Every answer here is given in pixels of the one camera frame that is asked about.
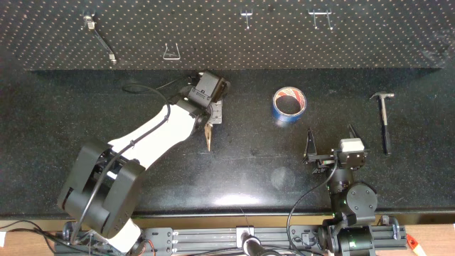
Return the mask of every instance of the robotic arm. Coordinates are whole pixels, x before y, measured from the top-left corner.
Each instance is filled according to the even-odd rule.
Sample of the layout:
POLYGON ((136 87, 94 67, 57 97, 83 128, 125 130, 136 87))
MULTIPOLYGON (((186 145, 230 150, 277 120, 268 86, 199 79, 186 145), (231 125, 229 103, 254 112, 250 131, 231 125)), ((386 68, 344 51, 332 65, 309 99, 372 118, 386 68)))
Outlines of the robotic arm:
MULTIPOLYGON (((130 217, 140 192, 142 174, 195 130, 206 126, 207 131, 207 126, 211 128, 212 124, 221 123, 222 98, 229 86, 223 78, 203 73, 195 87, 186 87, 169 100, 171 111, 167 122, 116 158, 107 172, 109 178, 102 181, 83 222, 98 234, 98 239, 104 238, 124 254, 140 253, 144 247, 142 231, 130 217)), ((125 137, 108 144, 96 139, 86 143, 58 197, 58 206, 79 219, 107 163, 132 141, 162 122, 167 114, 165 105, 153 119, 125 137)))

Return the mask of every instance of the red tool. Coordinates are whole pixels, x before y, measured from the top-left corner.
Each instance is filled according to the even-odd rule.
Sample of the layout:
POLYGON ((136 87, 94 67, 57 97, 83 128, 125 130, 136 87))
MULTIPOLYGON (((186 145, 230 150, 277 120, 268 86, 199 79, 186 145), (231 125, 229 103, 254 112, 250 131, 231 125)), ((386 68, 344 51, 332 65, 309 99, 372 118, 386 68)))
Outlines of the red tool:
POLYGON ((417 256, 427 256, 422 246, 411 235, 406 234, 407 244, 417 256))

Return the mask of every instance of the hammer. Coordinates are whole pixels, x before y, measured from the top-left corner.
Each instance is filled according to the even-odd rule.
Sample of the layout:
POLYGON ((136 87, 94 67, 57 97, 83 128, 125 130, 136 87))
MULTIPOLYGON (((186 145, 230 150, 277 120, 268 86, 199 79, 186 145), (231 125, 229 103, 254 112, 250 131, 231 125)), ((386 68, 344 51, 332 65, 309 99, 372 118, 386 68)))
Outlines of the hammer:
POLYGON ((382 112, 382 139, 384 140, 384 154, 386 156, 391 155, 391 147, 390 147, 390 134, 387 130, 387 114, 385 113, 385 101, 386 97, 394 97, 394 93, 387 93, 387 92, 376 92, 373 96, 371 96, 370 100, 374 98, 374 96, 379 96, 381 100, 381 112, 382 112))

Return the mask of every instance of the hammer handle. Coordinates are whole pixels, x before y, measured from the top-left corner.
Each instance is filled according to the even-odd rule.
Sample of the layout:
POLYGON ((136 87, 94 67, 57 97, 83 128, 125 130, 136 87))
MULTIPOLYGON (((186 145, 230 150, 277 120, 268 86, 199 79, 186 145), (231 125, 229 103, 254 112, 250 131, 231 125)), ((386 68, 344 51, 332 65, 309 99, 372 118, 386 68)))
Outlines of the hammer handle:
POLYGON ((390 134, 387 125, 382 126, 382 137, 384 139, 384 154, 389 156, 392 153, 392 147, 390 146, 390 134))

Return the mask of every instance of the hammer head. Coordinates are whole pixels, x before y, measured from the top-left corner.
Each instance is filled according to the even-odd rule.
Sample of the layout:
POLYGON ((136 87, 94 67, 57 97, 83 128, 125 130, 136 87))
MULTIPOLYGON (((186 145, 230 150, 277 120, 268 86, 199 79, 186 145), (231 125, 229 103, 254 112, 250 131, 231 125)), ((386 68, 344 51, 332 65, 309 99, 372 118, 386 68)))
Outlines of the hammer head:
POLYGON ((375 96, 379 96, 380 99, 385 99, 386 97, 395 97, 395 93, 393 92, 376 92, 370 99, 373 99, 375 96))

